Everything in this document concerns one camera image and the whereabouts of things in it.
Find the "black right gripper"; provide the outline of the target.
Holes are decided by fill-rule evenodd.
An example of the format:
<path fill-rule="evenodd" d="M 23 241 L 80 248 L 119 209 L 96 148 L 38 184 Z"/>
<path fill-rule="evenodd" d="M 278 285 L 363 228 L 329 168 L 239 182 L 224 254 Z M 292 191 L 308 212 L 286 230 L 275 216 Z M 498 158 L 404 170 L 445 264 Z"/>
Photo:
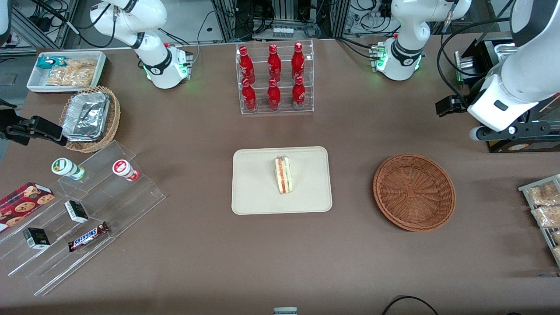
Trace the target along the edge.
<path fill-rule="evenodd" d="M 13 141 L 16 143 L 28 143 L 26 137 L 28 126 L 25 124 L 0 124 L 0 138 L 6 141 Z"/>

